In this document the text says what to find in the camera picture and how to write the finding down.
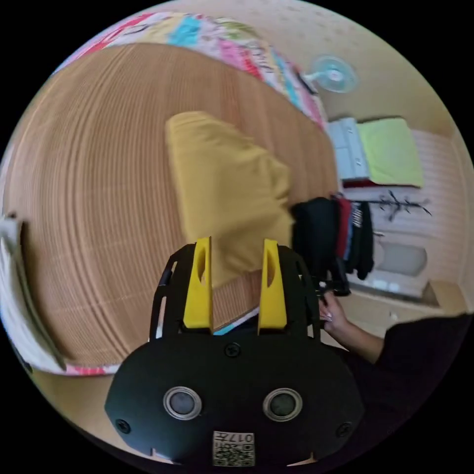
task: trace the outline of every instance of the camera lens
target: camera lens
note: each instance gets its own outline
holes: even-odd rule
[[[192,420],[202,408],[199,395],[188,387],[169,389],[164,394],[163,405],[167,413],[177,420]]]
[[[273,390],[263,401],[263,411],[273,421],[290,421],[300,413],[302,407],[300,394],[288,388]]]

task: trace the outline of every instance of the bed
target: bed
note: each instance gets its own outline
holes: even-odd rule
[[[288,165],[290,205],[338,190],[318,98],[248,27],[159,13],[79,51],[21,118],[0,183],[3,213],[27,223],[30,291],[65,374],[114,373],[147,340],[161,271],[186,243],[164,123],[188,110],[233,124]],[[215,289],[215,328],[255,309],[259,294],[259,272]]]

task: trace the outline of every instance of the wall-mounted fan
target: wall-mounted fan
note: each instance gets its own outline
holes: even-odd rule
[[[335,56],[321,56],[313,63],[312,72],[304,75],[306,82],[316,81],[332,92],[350,92],[359,84],[356,72],[348,63]]]

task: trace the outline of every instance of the person's arm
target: person's arm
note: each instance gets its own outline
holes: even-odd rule
[[[346,318],[342,306],[332,293],[324,295],[327,306],[319,301],[319,314],[325,320],[324,330],[341,346],[374,364],[382,353],[384,340],[369,334]]]

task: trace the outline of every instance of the colorful bedsheet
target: colorful bedsheet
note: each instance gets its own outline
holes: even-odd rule
[[[232,18],[211,18],[200,14],[177,12],[151,12],[137,14],[97,36],[61,64],[53,74],[76,59],[103,48],[133,43],[159,43],[185,47],[223,61],[283,94],[306,116],[326,128],[327,118],[318,96],[311,95],[300,83],[298,68],[248,25]],[[229,328],[221,328],[217,335],[256,314],[255,310],[234,322]],[[91,376],[114,374],[119,367],[78,367],[67,365],[62,375]]]

